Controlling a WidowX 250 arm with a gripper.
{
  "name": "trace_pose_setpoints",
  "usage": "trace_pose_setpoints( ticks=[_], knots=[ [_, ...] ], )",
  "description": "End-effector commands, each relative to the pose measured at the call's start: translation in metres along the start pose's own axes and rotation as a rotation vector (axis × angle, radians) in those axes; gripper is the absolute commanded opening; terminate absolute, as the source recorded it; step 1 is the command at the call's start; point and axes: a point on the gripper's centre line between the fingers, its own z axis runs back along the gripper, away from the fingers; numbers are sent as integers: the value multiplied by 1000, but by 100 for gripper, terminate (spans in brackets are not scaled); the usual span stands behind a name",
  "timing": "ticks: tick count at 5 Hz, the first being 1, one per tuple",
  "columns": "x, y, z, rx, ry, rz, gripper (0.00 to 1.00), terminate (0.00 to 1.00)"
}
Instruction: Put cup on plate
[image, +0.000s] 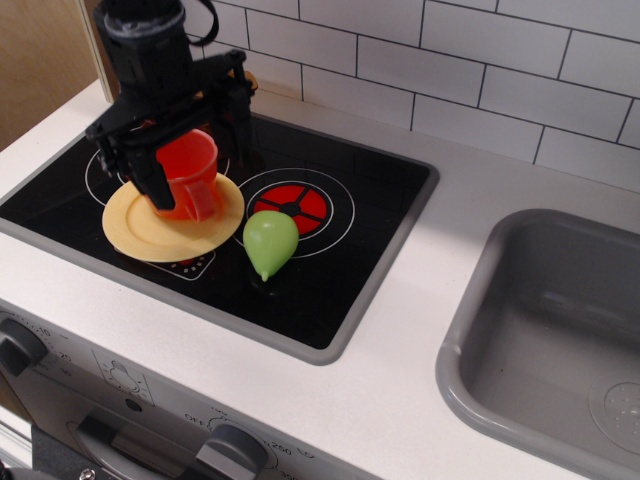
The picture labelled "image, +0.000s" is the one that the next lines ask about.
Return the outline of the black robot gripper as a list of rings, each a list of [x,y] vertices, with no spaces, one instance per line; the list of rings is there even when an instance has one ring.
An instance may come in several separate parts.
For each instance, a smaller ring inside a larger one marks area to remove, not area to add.
[[[120,91],[86,135],[98,146],[103,169],[125,175],[160,211],[173,210],[175,200],[156,149],[177,137],[141,129],[144,115],[185,100],[229,70],[244,70],[242,50],[193,58],[192,48],[209,45],[219,33],[214,4],[205,1],[202,6],[209,25],[199,39],[185,32],[181,1],[102,1],[93,13]],[[217,106],[212,134],[221,155],[245,167],[252,141],[250,101],[242,97]]]

